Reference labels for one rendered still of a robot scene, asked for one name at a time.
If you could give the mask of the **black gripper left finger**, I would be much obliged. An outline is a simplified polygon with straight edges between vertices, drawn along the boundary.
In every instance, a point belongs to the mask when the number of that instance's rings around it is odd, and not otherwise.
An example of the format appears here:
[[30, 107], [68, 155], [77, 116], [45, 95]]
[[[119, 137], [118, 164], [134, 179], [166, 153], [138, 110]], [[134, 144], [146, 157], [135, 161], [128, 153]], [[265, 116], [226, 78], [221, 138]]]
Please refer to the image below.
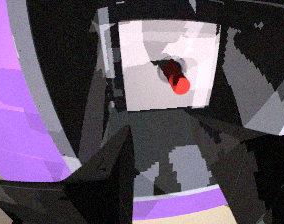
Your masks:
[[0, 180], [0, 208], [33, 224], [133, 224], [134, 173], [127, 125], [65, 180]]

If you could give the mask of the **red peg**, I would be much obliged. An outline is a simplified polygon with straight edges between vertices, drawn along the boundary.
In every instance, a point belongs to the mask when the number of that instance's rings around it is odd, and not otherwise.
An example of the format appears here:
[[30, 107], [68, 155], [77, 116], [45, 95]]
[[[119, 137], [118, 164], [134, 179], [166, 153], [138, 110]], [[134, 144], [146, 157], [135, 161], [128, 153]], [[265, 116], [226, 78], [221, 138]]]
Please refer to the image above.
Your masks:
[[189, 91], [190, 81], [186, 79], [186, 76], [183, 75], [181, 69], [177, 67], [177, 64], [173, 60], [163, 64], [163, 67], [165, 67], [163, 68], [163, 72], [165, 72], [167, 80], [170, 81], [175, 93], [182, 95], [182, 93]]

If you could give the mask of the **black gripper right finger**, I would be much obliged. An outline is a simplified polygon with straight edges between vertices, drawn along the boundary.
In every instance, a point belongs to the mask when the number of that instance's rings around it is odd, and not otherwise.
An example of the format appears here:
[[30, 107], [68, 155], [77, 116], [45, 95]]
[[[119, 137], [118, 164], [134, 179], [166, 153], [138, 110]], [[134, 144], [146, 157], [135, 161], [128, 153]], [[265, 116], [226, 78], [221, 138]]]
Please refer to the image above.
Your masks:
[[191, 115], [197, 140], [236, 224], [264, 224], [284, 190], [284, 135]]

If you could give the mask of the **white square plate with hole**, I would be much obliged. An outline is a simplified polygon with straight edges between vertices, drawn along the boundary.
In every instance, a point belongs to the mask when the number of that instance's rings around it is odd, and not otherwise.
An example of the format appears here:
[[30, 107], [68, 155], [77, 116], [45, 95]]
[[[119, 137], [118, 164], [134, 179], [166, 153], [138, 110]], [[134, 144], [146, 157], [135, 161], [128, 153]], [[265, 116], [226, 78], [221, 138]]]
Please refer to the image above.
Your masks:
[[[127, 113], [209, 107], [220, 24], [166, 18], [122, 19], [118, 24]], [[182, 95], [163, 72], [163, 64], [171, 60], [190, 81]]]

